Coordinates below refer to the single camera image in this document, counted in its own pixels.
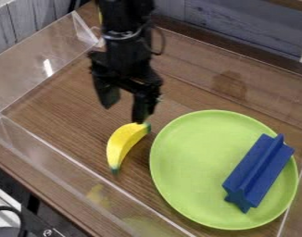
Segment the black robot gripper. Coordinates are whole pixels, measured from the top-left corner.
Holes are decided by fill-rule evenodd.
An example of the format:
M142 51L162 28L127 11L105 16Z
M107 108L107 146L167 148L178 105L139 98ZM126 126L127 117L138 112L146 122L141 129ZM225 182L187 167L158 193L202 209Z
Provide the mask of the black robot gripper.
M159 103L162 78L150 62L154 52L146 40L107 42L105 52L93 50L91 74L99 102L110 109L121 100L121 89L134 93L133 121L142 124Z

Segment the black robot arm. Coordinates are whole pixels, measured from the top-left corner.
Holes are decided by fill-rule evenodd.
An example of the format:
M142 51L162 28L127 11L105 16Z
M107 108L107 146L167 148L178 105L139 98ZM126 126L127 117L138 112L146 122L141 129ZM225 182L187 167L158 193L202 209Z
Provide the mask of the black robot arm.
M154 114L163 80L150 61L153 51L154 0L95 0L102 15L106 51L93 50L93 83L102 106L121 100L121 90L133 93L131 120L143 123Z

